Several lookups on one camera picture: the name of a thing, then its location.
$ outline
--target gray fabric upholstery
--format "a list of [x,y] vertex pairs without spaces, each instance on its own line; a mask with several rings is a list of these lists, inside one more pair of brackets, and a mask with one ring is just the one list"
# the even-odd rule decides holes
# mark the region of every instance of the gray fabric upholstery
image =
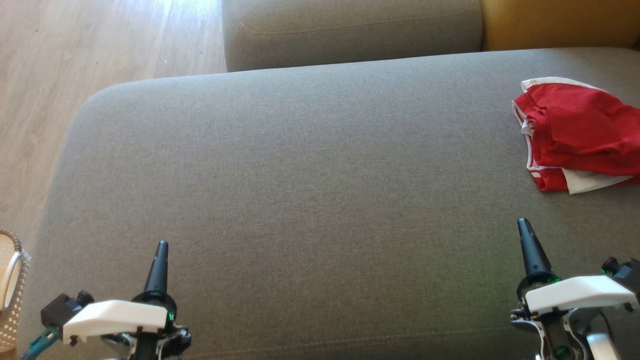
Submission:
[[[528,217],[560,276],[638,256],[640,188],[540,193],[511,112],[564,76],[640,106],[640,53],[551,49],[169,78],[83,106],[51,188],[20,345],[61,292],[142,290],[170,242],[186,359],[521,359]],[[637,316],[610,317],[627,359]],[[43,359],[98,359],[57,345]]]
[[229,71],[480,50],[478,0],[223,0]]

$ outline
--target green led light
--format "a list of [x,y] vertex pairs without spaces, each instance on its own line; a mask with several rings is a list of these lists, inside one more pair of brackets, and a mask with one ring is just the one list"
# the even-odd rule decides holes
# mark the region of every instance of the green led light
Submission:
[[561,282],[562,279],[560,279],[558,276],[553,276],[553,277],[548,277],[547,278],[547,284],[553,284],[555,282]]
[[554,349],[554,354],[558,359],[567,359],[569,357],[568,347],[557,347]]

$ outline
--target yellow cushion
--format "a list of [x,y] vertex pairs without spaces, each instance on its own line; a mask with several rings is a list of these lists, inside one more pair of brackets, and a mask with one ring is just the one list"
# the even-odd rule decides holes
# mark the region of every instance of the yellow cushion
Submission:
[[632,47],[640,0],[482,0],[484,49]]

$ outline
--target wooden floor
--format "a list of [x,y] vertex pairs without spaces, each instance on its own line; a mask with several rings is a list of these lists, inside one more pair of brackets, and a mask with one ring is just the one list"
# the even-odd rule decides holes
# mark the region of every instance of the wooden floor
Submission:
[[67,129],[91,94],[224,71],[220,0],[0,0],[0,227],[33,246]]

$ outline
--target teal connector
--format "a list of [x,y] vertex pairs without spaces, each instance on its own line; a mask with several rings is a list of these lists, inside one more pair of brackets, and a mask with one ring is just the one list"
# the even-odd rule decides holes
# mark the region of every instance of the teal connector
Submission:
[[55,327],[47,328],[30,344],[27,351],[20,355],[20,360],[35,360],[44,350],[60,339],[60,331]]

